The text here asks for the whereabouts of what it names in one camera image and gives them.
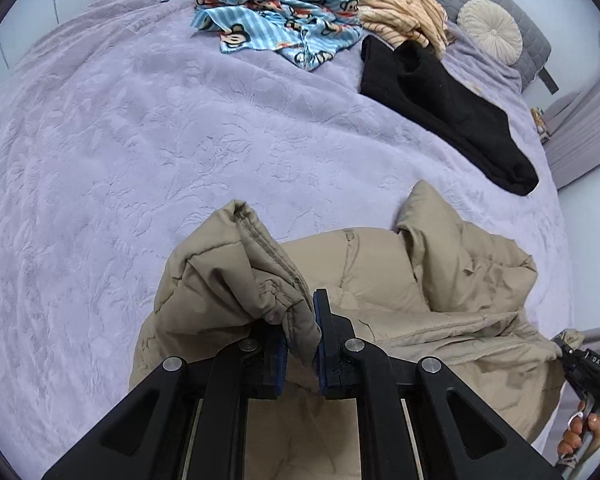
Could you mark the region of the right hand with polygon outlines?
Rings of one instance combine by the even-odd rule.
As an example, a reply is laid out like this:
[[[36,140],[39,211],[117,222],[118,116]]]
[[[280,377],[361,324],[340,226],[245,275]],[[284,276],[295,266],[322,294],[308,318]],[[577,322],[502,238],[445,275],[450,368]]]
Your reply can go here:
[[[568,428],[562,434],[562,440],[557,445],[559,456],[572,454],[582,446],[584,422],[581,416],[574,416]],[[588,430],[592,432],[593,440],[588,448],[588,454],[596,452],[600,448],[600,415],[588,416]]]

